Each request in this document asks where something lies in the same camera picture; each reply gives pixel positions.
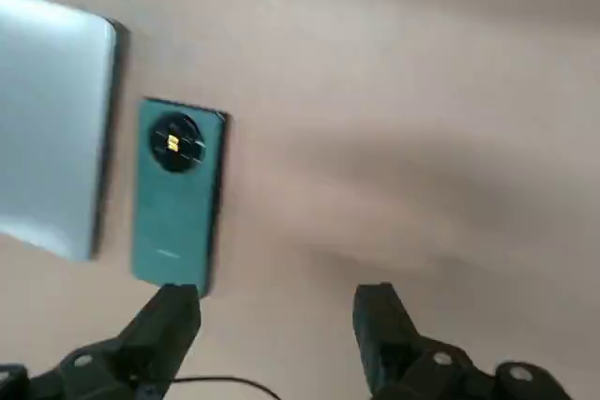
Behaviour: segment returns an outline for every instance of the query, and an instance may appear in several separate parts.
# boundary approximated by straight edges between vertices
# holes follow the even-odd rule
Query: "black cable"
[[[181,384],[181,383],[195,383],[195,382],[217,382],[217,383],[237,383],[237,384],[245,384],[246,386],[250,386],[254,389],[258,389],[259,391],[263,391],[267,395],[271,396],[274,400],[281,400],[281,397],[273,392],[271,389],[267,388],[263,384],[258,381],[253,381],[247,378],[240,377],[231,377],[227,375],[213,375],[213,376],[205,376],[205,377],[182,377],[176,378],[172,381],[172,384]]]

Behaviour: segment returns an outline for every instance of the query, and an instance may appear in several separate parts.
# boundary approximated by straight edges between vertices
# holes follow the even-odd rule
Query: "beige tabletop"
[[[155,292],[128,258],[138,103],[158,96],[234,118],[182,375],[365,399],[353,290],[389,280],[482,367],[531,360],[597,397],[599,0],[55,1],[132,33],[106,229],[86,264],[0,237],[2,361],[47,369]]]

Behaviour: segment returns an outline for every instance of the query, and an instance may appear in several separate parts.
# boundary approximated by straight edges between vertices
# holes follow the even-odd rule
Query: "laptop lid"
[[[0,232],[90,258],[116,31],[44,0],[0,0]]]

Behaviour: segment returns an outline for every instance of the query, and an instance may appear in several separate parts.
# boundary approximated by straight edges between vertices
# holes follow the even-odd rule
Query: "camera lens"
[[[150,128],[150,149],[164,170],[185,172],[202,163],[204,140],[189,116],[172,112]]]

